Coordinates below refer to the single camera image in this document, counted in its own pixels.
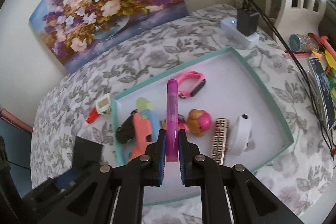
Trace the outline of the floral painting canvas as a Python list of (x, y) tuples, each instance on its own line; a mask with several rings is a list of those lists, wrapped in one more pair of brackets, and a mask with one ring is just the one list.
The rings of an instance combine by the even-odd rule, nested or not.
[(41, 0), (29, 22), (74, 73), (121, 42), (187, 14), (184, 0)]

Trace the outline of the red white small bottle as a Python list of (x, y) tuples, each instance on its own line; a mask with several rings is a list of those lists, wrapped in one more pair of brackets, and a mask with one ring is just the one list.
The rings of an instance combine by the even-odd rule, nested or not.
[(85, 119), (88, 124), (92, 124), (99, 116), (99, 113), (97, 112), (96, 108), (94, 107), (88, 117)]

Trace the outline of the dark book stack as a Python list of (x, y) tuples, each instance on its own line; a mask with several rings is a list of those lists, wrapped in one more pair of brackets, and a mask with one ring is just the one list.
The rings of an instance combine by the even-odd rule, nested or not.
[(309, 81), (317, 100), (318, 113), (324, 122), (327, 132), (335, 125), (335, 107), (329, 88), (329, 82), (317, 57), (310, 57), (307, 61), (309, 67)]

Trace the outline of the floral grey white blanket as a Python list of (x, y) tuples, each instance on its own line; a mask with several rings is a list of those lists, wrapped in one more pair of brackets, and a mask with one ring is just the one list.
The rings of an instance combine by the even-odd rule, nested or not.
[(137, 143), (121, 144), (114, 132), (137, 99), (149, 100), (164, 120), (167, 80), (196, 71), (206, 84), (179, 101), (179, 112), (204, 110), (230, 125), (249, 115), (251, 143), (240, 156), (227, 155), (225, 164), (244, 164), (305, 223), (322, 223), (335, 203), (335, 162), (298, 70), (264, 32), (249, 50), (226, 39), (220, 21), (235, 14), (229, 5), (200, 9), (125, 41), (64, 77), (37, 110), (33, 186), (71, 167), (77, 136), (103, 145), (104, 164), (125, 164)]

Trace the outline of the black plug adapter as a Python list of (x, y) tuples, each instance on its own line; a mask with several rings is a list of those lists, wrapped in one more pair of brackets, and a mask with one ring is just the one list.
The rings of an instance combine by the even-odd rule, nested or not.
[(257, 30), (259, 13), (254, 9), (238, 9), (237, 30), (245, 36), (254, 34)]

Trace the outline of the orange knife toy green blade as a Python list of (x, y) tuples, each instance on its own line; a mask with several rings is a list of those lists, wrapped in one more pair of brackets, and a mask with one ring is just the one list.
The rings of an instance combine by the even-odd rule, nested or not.
[(128, 161), (143, 155), (147, 146), (157, 141), (161, 129), (159, 118), (149, 100), (139, 97), (136, 100), (136, 107), (137, 112), (133, 114), (136, 145), (132, 148)]

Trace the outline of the white earbuds case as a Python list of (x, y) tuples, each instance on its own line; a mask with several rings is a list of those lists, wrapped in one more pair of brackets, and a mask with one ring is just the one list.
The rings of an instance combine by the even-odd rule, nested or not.
[(252, 138), (252, 120), (247, 114), (240, 115), (230, 128), (227, 148), (228, 152), (235, 156), (256, 148), (256, 143)]

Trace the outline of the gold rectangular lighter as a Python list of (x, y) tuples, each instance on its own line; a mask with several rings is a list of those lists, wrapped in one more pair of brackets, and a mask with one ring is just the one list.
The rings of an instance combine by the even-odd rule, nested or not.
[(228, 128), (229, 120), (227, 118), (218, 118), (215, 120), (211, 157), (219, 165), (224, 165), (225, 162)]

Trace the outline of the pink smart watch band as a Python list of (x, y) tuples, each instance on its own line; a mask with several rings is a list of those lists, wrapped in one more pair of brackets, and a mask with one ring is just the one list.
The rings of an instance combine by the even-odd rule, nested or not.
[(206, 84), (203, 73), (189, 71), (177, 78), (178, 95), (182, 99), (194, 97)]

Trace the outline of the teal white tray box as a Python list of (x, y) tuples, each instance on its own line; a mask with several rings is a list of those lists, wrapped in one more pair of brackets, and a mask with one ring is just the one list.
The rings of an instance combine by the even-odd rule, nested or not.
[(130, 116), (139, 97), (149, 100), (158, 118), (165, 119), (167, 81), (189, 71), (203, 73), (206, 84), (196, 96), (179, 100), (180, 114), (187, 115), (192, 109), (205, 110), (213, 119), (227, 118), (230, 125), (242, 114), (252, 120), (256, 148), (239, 156), (225, 156), (226, 166), (242, 164), (256, 172), (293, 143), (292, 133), (276, 101), (251, 66), (232, 47), (178, 65), (115, 96), (112, 128), (118, 128)]

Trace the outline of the brown pink puppy toy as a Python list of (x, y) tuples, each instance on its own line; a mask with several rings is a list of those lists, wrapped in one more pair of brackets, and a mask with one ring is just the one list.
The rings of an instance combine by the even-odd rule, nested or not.
[(178, 129), (184, 130), (185, 133), (192, 133), (197, 136), (202, 136), (206, 131), (208, 131), (212, 126), (211, 115), (205, 110), (192, 109), (189, 111), (187, 118), (183, 115), (178, 114)]

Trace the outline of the magenta plastic case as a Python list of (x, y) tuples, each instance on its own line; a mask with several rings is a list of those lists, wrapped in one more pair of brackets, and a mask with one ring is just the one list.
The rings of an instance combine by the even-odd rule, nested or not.
[(167, 82), (166, 104), (166, 161), (178, 161), (178, 83)]

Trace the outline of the black toy car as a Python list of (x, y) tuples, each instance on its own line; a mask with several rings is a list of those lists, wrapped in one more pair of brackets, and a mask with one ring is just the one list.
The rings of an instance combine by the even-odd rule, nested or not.
[(133, 110), (130, 116), (116, 130), (116, 138), (119, 143), (126, 144), (135, 138), (135, 129), (133, 124), (133, 116), (137, 114), (137, 110)]

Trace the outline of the black rectangular box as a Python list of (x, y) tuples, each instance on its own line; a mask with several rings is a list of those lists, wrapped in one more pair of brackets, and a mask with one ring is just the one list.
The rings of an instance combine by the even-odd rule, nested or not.
[(77, 136), (73, 148), (72, 168), (85, 169), (93, 163), (99, 163), (103, 145)]

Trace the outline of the pink rolled mat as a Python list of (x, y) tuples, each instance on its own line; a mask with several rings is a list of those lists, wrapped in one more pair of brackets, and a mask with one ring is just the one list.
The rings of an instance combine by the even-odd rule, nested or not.
[(33, 128), (31, 126), (21, 121), (19, 118), (17, 118), (4, 108), (1, 109), (1, 119), (11, 124), (15, 128), (25, 131), (26, 133), (33, 133)]

